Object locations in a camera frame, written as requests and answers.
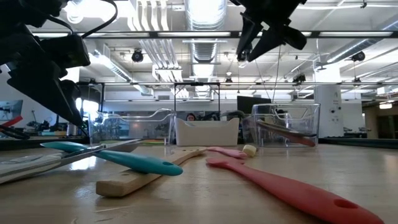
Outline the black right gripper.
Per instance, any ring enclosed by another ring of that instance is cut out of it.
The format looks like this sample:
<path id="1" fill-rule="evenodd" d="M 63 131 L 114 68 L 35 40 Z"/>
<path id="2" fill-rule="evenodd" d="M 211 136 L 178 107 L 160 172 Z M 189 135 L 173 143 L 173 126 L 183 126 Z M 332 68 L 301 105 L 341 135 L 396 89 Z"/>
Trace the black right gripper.
<path id="1" fill-rule="evenodd" d="M 299 5 L 306 4 L 307 0 L 231 0 L 231 2 L 235 6 L 245 8 L 241 13 L 243 28 L 236 50 L 238 60 L 252 62 L 280 46 L 282 42 L 299 50 L 307 44 L 307 38 L 299 30 L 289 26 L 290 16 Z M 260 31 L 262 36 L 253 48 L 252 42 Z"/>

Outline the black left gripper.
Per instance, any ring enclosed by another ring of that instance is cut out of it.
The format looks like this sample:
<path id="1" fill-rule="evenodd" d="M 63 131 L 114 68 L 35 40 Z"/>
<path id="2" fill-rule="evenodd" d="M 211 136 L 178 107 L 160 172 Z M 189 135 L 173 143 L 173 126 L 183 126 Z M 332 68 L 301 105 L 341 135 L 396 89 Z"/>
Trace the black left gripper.
<path id="1" fill-rule="evenodd" d="M 24 24 L 1 31 L 1 65 L 9 69 L 7 84 L 75 126 L 83 120 L 76 107 L 78 85 L 60 80 L 60 67 Z"/>

